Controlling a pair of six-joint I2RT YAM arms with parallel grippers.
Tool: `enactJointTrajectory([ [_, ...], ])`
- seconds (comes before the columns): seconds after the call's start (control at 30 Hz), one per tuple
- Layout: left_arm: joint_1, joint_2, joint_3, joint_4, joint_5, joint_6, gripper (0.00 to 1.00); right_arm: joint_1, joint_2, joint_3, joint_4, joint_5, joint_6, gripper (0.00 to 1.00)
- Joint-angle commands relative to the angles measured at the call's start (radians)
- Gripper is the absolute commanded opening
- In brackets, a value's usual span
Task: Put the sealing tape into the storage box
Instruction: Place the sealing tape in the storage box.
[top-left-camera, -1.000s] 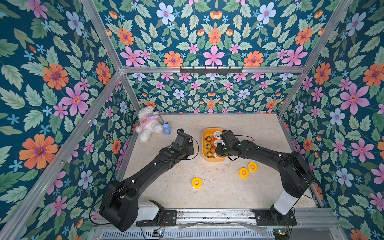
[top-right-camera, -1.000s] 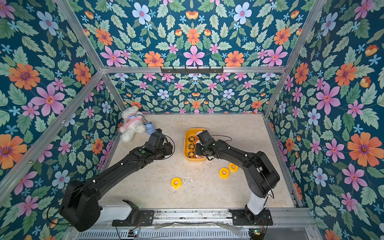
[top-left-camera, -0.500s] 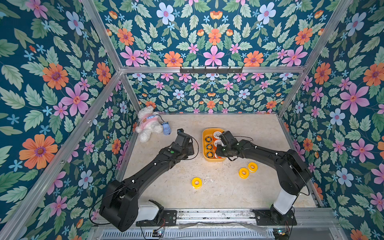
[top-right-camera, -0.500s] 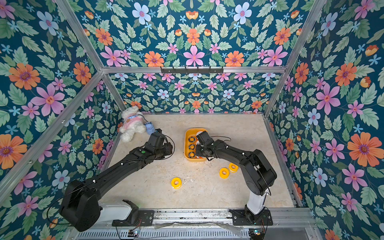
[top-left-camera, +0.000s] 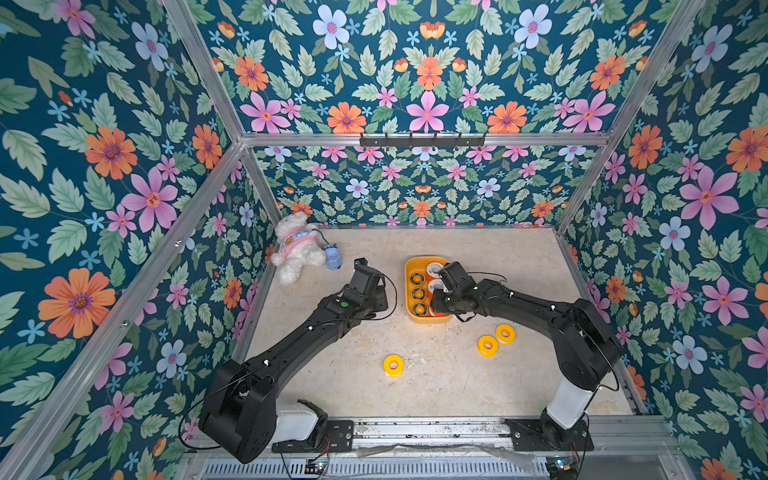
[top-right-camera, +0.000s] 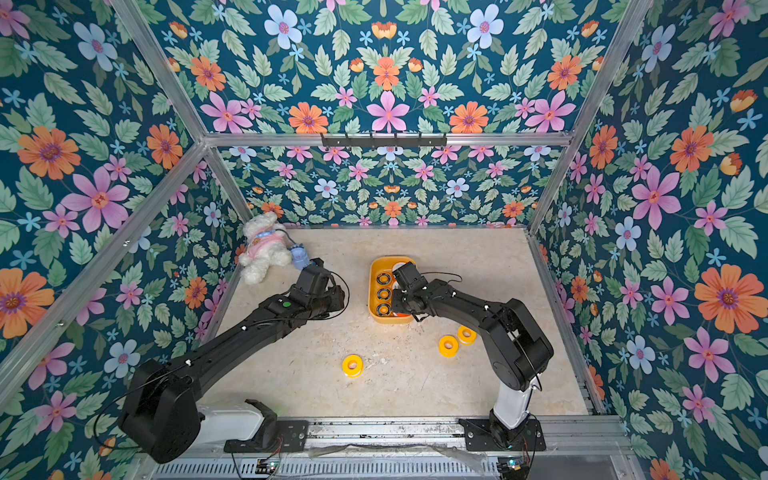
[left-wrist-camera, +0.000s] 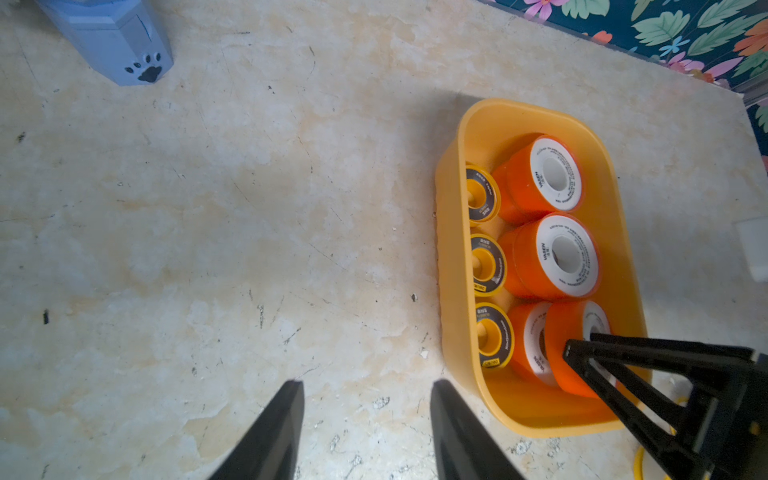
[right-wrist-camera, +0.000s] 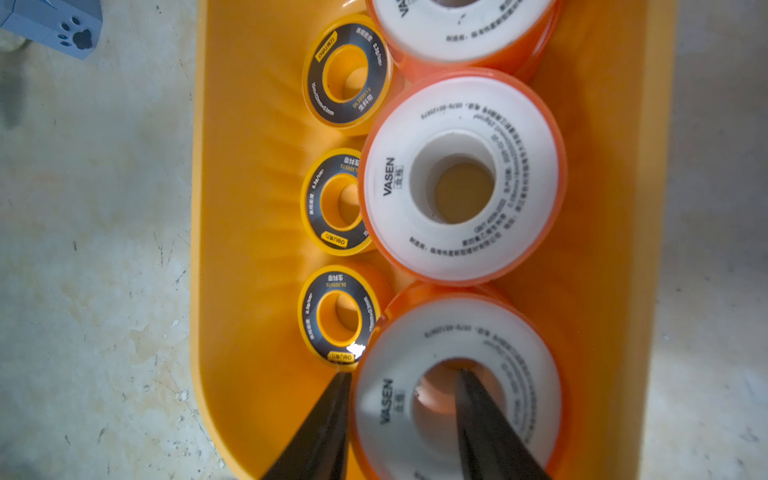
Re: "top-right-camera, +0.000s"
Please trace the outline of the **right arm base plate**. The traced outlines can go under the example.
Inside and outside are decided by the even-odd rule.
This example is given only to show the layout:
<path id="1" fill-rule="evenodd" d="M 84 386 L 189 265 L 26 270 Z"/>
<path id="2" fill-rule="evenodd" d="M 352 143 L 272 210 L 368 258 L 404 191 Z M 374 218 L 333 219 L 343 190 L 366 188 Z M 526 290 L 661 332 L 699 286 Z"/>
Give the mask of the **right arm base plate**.
<path id="1" fill-rule="evenodd" d="M 470 452 L 529 451 L 547 448 L 541 422 L 529 414 L 517 427 L 507 428 L 491 415 L 488 420 L 462 418 L 465 447 Z"/>

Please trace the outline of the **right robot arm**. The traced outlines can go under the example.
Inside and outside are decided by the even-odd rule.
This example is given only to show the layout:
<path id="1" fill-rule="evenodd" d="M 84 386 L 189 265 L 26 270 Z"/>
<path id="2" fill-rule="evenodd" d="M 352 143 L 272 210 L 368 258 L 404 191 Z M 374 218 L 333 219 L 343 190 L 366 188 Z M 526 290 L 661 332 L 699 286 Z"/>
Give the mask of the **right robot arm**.
<path id="1" fill-rule="evenodd" d="M 525 304 L 483 300 L 463 293 L 450 283 L 428 280 L 408 262 L 393 271 L 397 286 L 392 310 L 417 321 L 440 317 L 457 322 L 481 339 L 490 365 L 500 381 L 489 414 L 489 433 L 501 448 L 511 448 L 529 428 L 529 405 L 541 390 L 540 374 L 554 357 L 551 342 Z"/>

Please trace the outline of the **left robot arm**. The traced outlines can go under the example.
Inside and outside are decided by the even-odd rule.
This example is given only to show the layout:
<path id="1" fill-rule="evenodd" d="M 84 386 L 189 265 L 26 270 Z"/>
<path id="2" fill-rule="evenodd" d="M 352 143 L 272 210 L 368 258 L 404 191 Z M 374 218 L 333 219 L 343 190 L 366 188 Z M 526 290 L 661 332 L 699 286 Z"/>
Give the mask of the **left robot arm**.
<path id="1" fill-rule="evenodd" d="M 343 312 L 349 292 L 346 281 L 321 259 L 311 260 L 287 291 L 263 300 L 235 326 L 169 362 L 141 364 L 124 397 L 120 430 L 159 464 L 203 444 L 236 442 L 261 451 L 278 447 L 277 415 L 263 403 L 212 407 L 199 402 L 255 353 L 310 321 Z"/>

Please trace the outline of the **yellow plastic storage box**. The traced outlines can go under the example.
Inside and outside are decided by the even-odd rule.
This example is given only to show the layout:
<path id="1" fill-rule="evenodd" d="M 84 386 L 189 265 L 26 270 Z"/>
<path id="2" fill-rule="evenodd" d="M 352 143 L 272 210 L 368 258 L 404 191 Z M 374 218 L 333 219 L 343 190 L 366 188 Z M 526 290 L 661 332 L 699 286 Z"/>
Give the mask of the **yellow plastic storage box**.
<path id="1" fill-rule="evenodd" d="M 413 260 L 407 256 L 382 256 L 377 259 L 375 259 L 370 268 L 370 275 L 369 275 L 369 287 L 368 287 L 368 312 L 372 316 L 372 318 L 380 323 L 380 324 L 387 324 L 387 325 L 400 325 L 400 324 L 408 324 L 413 321 L 413 317 L 410 315 L 398 315 L 391 311 L 391 315 L 388 317 L 380 317 L 376 315 L 376 307 L 380 303 L 389 303 L 391 305 L 391 298 L 387 301 L 378 300 L 376 298 L 376 292 L 384 287 L 393 289 L 393 286 L 395 285 L 395 278 L 393 275 L 393 271 L 398 268 L 399 266 L 403 265 L 407 262 L 413 262 Z M 378 285 L 376 282 L 376 276 L 378 273 L 382 271 L 388 271 L 392 274 L 392 280 L 393 282 L 390 285 L 387 286 L 381 286 Z"/>

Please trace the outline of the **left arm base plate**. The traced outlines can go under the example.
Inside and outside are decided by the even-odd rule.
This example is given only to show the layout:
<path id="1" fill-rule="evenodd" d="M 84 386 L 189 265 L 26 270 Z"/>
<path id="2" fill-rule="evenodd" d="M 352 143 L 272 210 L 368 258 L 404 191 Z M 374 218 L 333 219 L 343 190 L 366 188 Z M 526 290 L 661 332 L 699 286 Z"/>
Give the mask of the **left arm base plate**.
<path id="1" fill-rule="evenodd" d="M 260 421 L 253 433 L 243 434 L 243 438 L 227 440 L 224 444 L 226 453 L 296 453 L 302 452 L 308 439 L 309 422 L 307 420 L 281 419 L 264 403 L 247 399 L 245 412 L 251 418 L 260 415 Z"/>

